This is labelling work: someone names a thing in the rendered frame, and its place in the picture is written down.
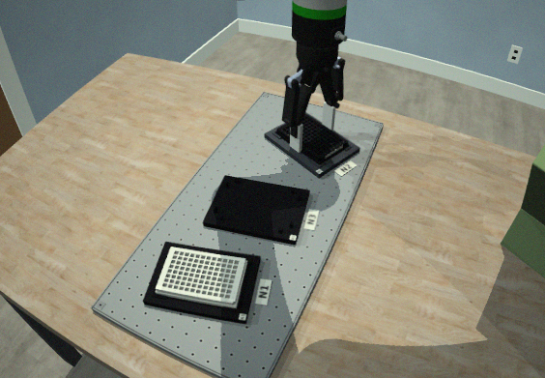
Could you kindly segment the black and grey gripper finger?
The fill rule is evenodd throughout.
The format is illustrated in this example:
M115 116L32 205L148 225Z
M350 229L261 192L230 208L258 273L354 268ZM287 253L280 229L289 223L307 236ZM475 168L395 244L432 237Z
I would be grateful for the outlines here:
M284 78L286 89L282 113L282 121L290 126L290 147L298 153L302 146L302 120L311 94L315 92L321 78L321 74L316 72L308 87L302 82L301 73L302 69L293 76L286 75Z
M322 124L333 131L335 109L340 106L338 101L343 100L343 69L345 60L338 57L332 70L324 68L325 83L320 84L323 96ZM337 91L337 93L336 93Z

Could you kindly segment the white label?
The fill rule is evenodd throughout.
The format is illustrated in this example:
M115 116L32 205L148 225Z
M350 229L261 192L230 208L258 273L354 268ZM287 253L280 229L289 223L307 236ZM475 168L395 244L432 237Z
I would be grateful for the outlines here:
M260 279L259 288L257 292L256 305L267 305L270 295L272 281L268 279Z
M343 175L345 175L346 173L348 173L350 170L352 170L353 168L355 168L357 165L354 164L353 162L349 161L347 162L346 164L344 164L343 166L341 166L340 168L338 168L337 170L335 170L334 172L337 173L338 175L340 175L341 177Z
M317 210L311 210L311 209L308 210L304 229L314 231L318 214L319 214L319 211Z

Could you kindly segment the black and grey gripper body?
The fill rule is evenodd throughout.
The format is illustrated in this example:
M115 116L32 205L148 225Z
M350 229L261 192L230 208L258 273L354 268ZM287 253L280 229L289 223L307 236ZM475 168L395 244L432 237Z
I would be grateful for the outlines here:
M321 80L317 84L319 85L326 81L324 68L332 70L338 58L338 46L313 48L297 43L296 55L299 61L297 72L302 69L301 80L303 83L310 86L313 75L318 72L321 74Z

